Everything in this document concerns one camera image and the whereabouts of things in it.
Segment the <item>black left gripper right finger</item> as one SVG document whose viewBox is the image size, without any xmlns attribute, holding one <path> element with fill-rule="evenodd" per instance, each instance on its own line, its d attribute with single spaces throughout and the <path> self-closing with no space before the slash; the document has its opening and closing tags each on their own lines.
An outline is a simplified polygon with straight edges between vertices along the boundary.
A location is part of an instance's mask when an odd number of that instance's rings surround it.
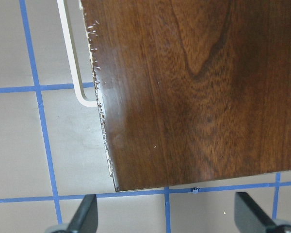
<svg viewBox="0 0 291 233">
<path fill-rule="evenodd" d="M 246 192 L 235 193 L 234 222 L 241 233 L 291 233 L 291 223 L 272 220 Z"/>
</svg>

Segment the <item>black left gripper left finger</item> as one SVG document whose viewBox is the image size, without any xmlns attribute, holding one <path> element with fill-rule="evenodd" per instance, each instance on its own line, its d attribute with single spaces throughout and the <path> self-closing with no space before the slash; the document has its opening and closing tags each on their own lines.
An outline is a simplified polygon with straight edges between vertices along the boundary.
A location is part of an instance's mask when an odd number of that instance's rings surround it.
<svg viewBox="0 0 291 233">
<path fill-rule="evenodd" d="M 98 229 L 98 209 L 96 194 L 85 195 L 71 221 L 54 225 L 46 233 L 96 233 Z"/>
</svg>

